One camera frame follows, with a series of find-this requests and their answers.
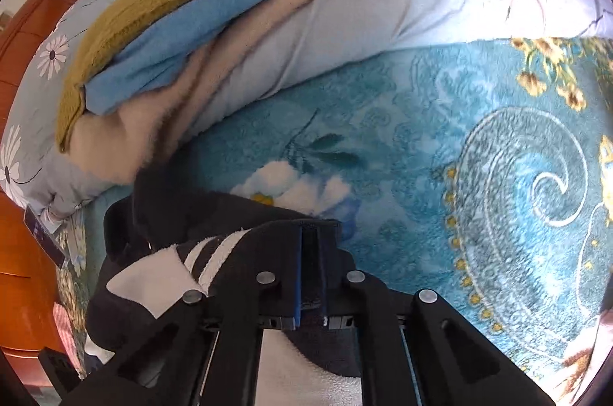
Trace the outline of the black and white fleece jacket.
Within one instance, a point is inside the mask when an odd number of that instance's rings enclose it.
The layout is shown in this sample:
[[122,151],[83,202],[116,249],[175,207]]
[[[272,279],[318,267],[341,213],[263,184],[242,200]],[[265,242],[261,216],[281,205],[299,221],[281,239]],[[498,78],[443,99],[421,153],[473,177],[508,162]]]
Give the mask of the black and white fleece jacket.
[[[274,161],[230,192],[178,191],[166,175],[141,173],[133,192],[104,218],[106,259],[86,311],[85,352],[106,363],[136,332],[189,290],[204,295],[258,226],[272,221],[337,219],[351,235],[359,201],[339,177],[300,176]],[[266,330],[259,405],[362,404],[349,331]]]

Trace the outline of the teal floral bed blanket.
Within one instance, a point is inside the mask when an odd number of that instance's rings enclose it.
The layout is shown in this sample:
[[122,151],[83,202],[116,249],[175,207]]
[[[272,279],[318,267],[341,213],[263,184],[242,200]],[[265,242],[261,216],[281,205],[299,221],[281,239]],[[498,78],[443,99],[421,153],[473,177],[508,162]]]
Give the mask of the teal floral bed blanket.
[[440,293],[556,404],[611,403],[610,40],[374,56],[239,111],[171,176],[337,220],[359,268]]

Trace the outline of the pink white striped cloth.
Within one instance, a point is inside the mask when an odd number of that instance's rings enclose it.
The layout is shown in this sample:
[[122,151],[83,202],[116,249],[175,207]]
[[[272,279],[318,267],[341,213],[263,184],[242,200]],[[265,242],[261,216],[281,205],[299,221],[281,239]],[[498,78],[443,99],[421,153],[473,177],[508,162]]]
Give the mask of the pink white striped cloth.
[[75,333],[70,322],[69,313],[66,308],[55,302],[52,308],[52,316],[59,335],[60,342],[63,345],[63,352],[69,358],[70,364],[76,370],[80,378],[86,376],[85,366],[83,365],[82,352],[80,351]]

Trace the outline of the beige fleece garment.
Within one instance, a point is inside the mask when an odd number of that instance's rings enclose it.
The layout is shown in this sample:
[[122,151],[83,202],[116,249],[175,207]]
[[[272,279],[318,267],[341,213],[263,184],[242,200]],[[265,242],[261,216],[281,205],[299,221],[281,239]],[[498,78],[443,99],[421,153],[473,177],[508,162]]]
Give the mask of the beige fleece garment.
[[67,157],[85,172],[131,184],[139,169],[168,162],[197,114],[274,27],[310,0],[265,0],[190,56],[178,79],[123,103],[108,116],[76,122]]

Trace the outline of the smartphone on white stand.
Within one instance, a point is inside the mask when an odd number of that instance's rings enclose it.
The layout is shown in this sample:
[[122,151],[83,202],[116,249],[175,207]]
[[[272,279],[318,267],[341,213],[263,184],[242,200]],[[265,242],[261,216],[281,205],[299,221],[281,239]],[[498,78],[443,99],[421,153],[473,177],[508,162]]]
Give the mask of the smartphone on white stand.
[[38,246],[57,268],[63,268],[67,256],[30,206],[24,212],[23,223]]

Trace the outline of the blue folded garment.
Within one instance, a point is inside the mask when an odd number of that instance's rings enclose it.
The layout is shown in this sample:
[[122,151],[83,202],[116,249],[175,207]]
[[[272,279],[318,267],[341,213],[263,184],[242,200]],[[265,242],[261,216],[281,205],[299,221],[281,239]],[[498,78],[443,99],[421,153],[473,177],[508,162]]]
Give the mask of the blue folded garment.
[[264,0],[190,0],[157,20],[85,84],[85,107],[97,116],[132,97],[172,84],[188,56]]

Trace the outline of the light blue floral quilt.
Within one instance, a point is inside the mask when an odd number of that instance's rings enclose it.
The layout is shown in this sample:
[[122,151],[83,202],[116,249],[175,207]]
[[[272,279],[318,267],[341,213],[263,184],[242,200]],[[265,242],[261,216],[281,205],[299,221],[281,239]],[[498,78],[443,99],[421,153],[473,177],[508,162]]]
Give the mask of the light blue floral quilt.
[[[26,207],[67,217],[106,189],[55,148],[63,77],[86,28],[114,0],[78,0],[64,12],[22,78],[8,120],[18,163],[34,170]],[[195,138],[254,100],[375,54],[511,37],[612,34],[612,0],[310,0],[251,50],[186,131]]]

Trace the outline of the orange wooden headboard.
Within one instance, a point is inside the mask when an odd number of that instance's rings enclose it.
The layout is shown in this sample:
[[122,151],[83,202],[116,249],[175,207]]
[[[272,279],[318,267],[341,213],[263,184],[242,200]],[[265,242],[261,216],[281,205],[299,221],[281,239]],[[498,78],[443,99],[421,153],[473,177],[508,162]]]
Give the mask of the orange wooden headboard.
[[34,170],[18,163],[20,130],[8,120],[35,53],[77,0],[26,0],[1,31],[1,358],[31,388],[52,385],[38,355],[64,347],[54,314],[62,313],[56,265],[24,223],[26,183]]

